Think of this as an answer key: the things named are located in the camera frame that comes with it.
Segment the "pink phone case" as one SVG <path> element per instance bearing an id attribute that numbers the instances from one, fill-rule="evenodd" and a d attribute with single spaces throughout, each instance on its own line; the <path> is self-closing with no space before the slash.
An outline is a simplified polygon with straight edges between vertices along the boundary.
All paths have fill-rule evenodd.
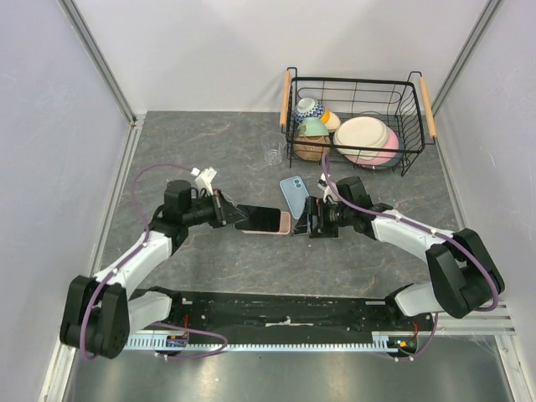
<path id="1" fill-rule="evenodd" d="M 259 231 L 259 230 L 243 230 L 243 233 L 248 235 L 288 235 L 291 232 L 291 215 L 288 212 L 281 212 L 279 229 L 276 232 Z"/>

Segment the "black phone front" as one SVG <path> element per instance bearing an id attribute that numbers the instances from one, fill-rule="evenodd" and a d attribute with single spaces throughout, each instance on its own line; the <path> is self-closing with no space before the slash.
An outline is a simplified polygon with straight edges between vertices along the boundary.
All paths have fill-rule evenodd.
<path id="1" fill-rule="evenodd" d="M 238 204 L 236 208 L 245 217 L 245 219 L 234 224 L 236 229 L 268 233 L 279 231 L 281 221 L 281 211 L 279 209 L 245 204 Z"/>

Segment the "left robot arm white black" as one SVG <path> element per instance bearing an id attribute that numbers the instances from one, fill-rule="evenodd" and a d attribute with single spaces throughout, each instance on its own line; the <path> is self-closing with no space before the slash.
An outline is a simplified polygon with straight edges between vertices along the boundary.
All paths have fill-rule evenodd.
<path id="1" fill-rule="evenodd" d="M 86 357 L 115 358 L 128 338 L 151 325 L 174 329 L 183 322 L 183 308 L 160 291 L 134 297 L 141 282 L 173 256 L 190 228 L 209 224 L 225 227 L 247 215 L 214 189 L 194 192 L 190 182 L 167 184 L 163 203 L 137 242 L 93 276 L 77 276 L 69 285 L 59 340 Z"/>

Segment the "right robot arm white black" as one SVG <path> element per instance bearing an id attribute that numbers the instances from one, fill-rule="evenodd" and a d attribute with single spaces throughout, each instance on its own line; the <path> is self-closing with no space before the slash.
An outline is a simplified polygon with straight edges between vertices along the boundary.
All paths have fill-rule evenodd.
<path id="1" fill-rule="evenodd" d="M 350 227 L 371 240 L 396 246 L 426 263 L 429 281 L 394 292 L 383 312 L 385 323 L 405 328 L 414 316 L 445 312 L 461 319 L 473 311 L 491 311 L 505 284 L 479 234 L 437 229 L 410 219 L 383 203 L 373 203 L 362 180 L 336 183 L 321 178 L 322 197 L 306 197 L 294 235 L 335 239 Z"/>

